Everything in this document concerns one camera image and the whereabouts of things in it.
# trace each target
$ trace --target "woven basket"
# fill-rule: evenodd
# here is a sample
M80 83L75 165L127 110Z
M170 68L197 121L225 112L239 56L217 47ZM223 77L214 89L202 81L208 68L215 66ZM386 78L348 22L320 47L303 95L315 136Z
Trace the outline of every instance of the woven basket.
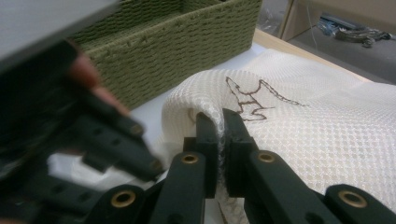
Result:
M73 38L134 108L247 50L262 0L125 0Z

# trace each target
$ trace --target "towel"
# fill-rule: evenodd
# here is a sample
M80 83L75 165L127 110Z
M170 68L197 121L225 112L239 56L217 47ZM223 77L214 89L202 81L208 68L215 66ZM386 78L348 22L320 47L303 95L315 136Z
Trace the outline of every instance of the towel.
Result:
M222 108L237 111L259 149L279 154L309 188L352 185L396 212L395 86L268 49L241 70L204 71L176 87L154 153L169 165L204 112L222 155ZM229 223L248 223L243 202L227 195L223 160L216 198Z

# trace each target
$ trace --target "basket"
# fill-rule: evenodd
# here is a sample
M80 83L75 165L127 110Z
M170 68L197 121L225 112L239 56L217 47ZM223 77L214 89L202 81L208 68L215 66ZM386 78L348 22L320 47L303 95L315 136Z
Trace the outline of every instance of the basket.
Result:
M262 0L124 0L73 36L104 85L137 107L251 46Z

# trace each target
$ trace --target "skin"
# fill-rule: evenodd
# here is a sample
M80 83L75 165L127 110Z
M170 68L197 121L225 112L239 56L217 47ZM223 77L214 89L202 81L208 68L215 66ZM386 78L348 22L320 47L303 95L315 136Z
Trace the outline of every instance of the skin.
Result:
M78 57L70 66L67 72L72 79L74 79L81 86L86 87L98 98L102 99L104 102L115 106L122 115L129 116L129 110L122 105L116 97L111 94L106 88L102 87L100 84L100 76L97 69L92 65L91 60L80 52ZM24 221L12 219L12 218L1 218L0 224L27 224Z

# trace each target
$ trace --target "finger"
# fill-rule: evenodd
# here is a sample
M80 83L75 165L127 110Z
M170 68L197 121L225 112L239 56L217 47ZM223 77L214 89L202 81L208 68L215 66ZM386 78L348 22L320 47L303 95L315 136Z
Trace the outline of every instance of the finger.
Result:
M122 105L120 101L118 101L117 98L106 88L96 87L92 89L92 93L105 103L115 106L122 115L129 116L129 110L124 105Z
M100 76L91 60L84 54L79 54L71 65L67 75L87 89L99 86Z

